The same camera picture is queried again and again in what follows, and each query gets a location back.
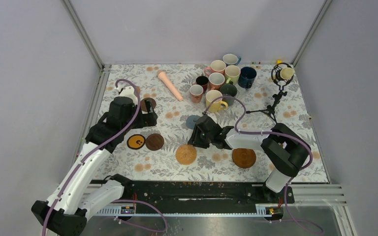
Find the dark walnut coaster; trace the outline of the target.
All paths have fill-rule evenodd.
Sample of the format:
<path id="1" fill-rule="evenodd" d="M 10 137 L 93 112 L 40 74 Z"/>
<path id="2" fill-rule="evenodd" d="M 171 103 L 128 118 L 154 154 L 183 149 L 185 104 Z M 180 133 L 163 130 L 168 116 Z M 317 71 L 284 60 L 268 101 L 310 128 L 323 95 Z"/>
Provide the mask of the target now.
<path id="1" fill-rule="evenodd" d="M 164 138 L 158 133 L 151 134 L 146 138 L 146 147 L 151 151 L 159 150 L 163 145 Z"/>
<path id="2" fill-rule="evenodd" d="M 154 111 L 154 108 L 156 107 L 157 103 L 153 98 L 144 98 L 141 101 L 141 110 L 150 113 Z"/>

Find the orange black smiley coaster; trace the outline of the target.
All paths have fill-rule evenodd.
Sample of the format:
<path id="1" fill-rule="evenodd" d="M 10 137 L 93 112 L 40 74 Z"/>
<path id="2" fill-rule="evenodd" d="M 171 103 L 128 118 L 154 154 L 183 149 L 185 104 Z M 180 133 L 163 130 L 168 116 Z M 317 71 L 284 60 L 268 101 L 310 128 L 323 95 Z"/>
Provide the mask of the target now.
<path id="1" fill-rule="evenodd" d="M 146 138 L 141 134 L 134 134 L 130 136 L 126 142 L 129 149 L 138 150 L 141 149 L 146 142 Z"/>

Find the blue-grey smiley coaster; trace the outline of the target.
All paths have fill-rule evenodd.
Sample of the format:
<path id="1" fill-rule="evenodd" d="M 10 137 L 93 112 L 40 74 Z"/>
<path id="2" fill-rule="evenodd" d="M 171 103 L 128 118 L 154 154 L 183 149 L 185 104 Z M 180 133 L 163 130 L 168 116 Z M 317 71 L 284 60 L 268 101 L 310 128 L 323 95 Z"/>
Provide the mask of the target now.
<path id="1" fill-rule="evenodd" d="M 188 128 L 188 129 L 191 129 L 191 130 L 193 130 L 194 129 L 194 127 L 195 127 L 195 125 L 196 125 L 196 122 L 197 122 L 197 120 L 200 118 L 200 116 L 198 116 L 198 115 L 190 115 L 190 116 L 188 116 L 188 118 L 186 119 L 186 127 Z"/>

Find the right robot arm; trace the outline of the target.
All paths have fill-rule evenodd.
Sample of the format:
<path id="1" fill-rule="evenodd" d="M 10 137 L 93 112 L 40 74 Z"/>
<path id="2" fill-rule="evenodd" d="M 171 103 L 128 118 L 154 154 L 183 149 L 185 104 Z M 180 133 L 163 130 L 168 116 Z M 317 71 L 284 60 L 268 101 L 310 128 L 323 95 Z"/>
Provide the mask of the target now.
<path id="1" fill-rule="evenodd" d="M 196 121 L 188 144 L 229 150 L 261 148 L 275 166 L 262 190 L 263 198 L 271 203 L 282 196 L 284 187 L 313 159 L 310 146 L 283 123 L 276 123 L 270 130 L 247 131 L 235 126 L 221 127 L 203 115 Z"/>

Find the woven rattan coaster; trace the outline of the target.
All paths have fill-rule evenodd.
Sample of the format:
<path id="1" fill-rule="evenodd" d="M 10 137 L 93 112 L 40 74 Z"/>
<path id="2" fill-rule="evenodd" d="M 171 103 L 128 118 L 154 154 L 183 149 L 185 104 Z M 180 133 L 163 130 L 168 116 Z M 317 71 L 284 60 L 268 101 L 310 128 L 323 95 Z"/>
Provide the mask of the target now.
<path id="1" fill-rule="evenodd" d="M 191 145 L 182 145 L 176 150 L 175 157 L 178 163 L 190 165 L 196 160 L 197 151 Z"/>

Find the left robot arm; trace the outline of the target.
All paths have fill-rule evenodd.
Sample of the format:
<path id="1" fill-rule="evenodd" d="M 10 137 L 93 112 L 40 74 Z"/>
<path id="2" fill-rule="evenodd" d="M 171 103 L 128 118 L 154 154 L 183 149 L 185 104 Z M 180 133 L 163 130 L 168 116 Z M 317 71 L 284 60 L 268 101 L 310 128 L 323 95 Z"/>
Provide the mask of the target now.
<path id="1" fill-rule="evenodd" d="M 37 200 L 31 207 L 43 226 L 42 235 L 51 230 L 60 236 L 78 236 L 87 221 L 106 205 L 117 199 L 127 202 L 135 198 L 132 181 L 120 174 L 111 176 L 94 193 L 86 197 L 83 194 L 128 131 L 157 124 L 155 106 L 148 98 L 141 102 L 123 96 L 114 98 L 109 110 L 90 128 L 75 164 L 61 184 L 47 200 Z"/>

